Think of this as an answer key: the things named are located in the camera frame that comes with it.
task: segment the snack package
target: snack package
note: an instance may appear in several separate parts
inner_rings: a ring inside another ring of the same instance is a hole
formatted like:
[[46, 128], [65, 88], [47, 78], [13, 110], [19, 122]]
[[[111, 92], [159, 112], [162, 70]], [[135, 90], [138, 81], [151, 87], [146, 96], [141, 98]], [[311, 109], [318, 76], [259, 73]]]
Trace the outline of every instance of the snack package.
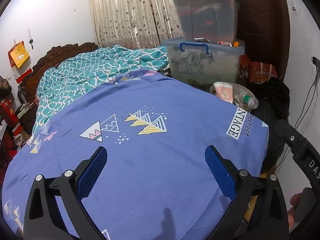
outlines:
[[218, 98], [229, 103], [233, 103], [233, 90], [231, 84], [224, 82], [215, 82], [213, 85]]
[[261, 62], [251, 62], [249, 64], [250, 82], [262, 84], [272, 77], [278, 77], [276, 69], [273, 65]]
[[249, 65], [251, 61], [247, 54], [240, 56], [239, 78], [247, 80], [249, 78]]

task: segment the red calendar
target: red calendar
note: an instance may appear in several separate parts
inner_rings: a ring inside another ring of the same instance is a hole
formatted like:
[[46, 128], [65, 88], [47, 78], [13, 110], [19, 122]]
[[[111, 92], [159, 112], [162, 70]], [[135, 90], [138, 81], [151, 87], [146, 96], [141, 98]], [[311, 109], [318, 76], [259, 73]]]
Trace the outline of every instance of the red calendar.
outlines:
[[31, 69], [31, 60], [30, 57], [21, 65], [20, 68], [17, 68], [16, 64], [14, 63], [10, 53], [14, 50], [14, 48], [17, 46], [18, 44], [14, 45], [8, 52], [8, 57], [9, 57], [9, 61], [10, 61], [10, 65], [11, 65], [11, 69], [13, 72], [13, 76], [16, 79], [17, 83], [21, 83], [21, 81], [23, 80], [23, 78], [28, 75], [29, 73], [32, 72]]

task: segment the yellow envelope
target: yellow envelope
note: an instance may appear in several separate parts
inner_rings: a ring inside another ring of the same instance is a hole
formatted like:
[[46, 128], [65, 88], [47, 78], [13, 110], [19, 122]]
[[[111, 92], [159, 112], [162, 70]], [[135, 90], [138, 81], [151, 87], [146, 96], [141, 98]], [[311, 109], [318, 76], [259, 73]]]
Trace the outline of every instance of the yellow envelope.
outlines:
[[27, 60], [29, 57], [28, 52], [24, 48], [22, 42], [20, 42], [13, 51], [10, 52], [10, 55], [15, 62], [17, 68], [20, 68], [22, 64]]

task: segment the bed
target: bed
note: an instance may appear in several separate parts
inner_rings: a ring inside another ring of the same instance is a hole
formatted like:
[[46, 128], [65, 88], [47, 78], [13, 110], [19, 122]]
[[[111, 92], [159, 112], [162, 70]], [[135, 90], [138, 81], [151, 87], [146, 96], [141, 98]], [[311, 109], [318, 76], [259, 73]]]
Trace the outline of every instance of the bed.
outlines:
[[[60, 55], [65, 55], [63, 48]], [[120, 68], [38, 125], [4, 180], [4, 218], [14, 232], [23, 232], [35, 176], [60, 176], [99, 146], [107, 149], [108, 161], [82, 203], [108, 240], [205, 239], [230, 202], [205, 161], [208, 145], [237, 168], [259, 176], [268, 126], [209, 93], [161, 75], [150, 55], [148, 64]], [[48, 81], [44, 69], [58, 64], [59, 71], [59, 61], [47, 59], [27, 79]], [[31, 88], [24, 89], [27, 100], [35, 97], [36, 85]], [[61, 199], [57, 202], [68, 231], [77, 236]]]
[[[78, 44], [68, 44], [65, 46], [52, 47], [52, 49], [33, 66], [33, 72], [28, 74], [20, 83], [18, 91], [20, 103], [31, 103], [35, 100], [38, 84], [47, 69], [58, 67], [62, 61], [70, 57], [74, 57], [79, 53], [94, 51], [97, 48], [98, 46], [93, 42], [86, 42], [80, 46]], [[23, 116], [24, 129], [30, 135], [36, 122], [37, 108], [38, 106], [33, 104], [28, 113]]]
[[119, 45], [98, 49], [94, 43], [52, 48], [20, 85], [19, 99], [37, 101], [34, 134], [51, 116], [112, 76], [144, 66], [165, 69], [164, 47], [130, 50]]

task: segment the blue bedsheet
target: blue bedsheet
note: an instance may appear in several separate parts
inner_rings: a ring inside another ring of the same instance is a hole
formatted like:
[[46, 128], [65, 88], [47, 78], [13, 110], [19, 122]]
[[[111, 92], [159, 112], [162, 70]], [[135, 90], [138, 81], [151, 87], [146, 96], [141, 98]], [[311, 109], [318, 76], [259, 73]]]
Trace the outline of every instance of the blue bedsheet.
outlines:
[[[236, 106], [141, 68], [55, 114], [9, 165], [4, 217], [23, 229], [36, 175], [60, 176], [99, 147], [108, 161], [84, 207], [107, 239], [205, 239], [229, 205], [206, 161], [214, 145], [258, 176], [268, 127]], [[77, 235], [62, 205], [70, 233]]]

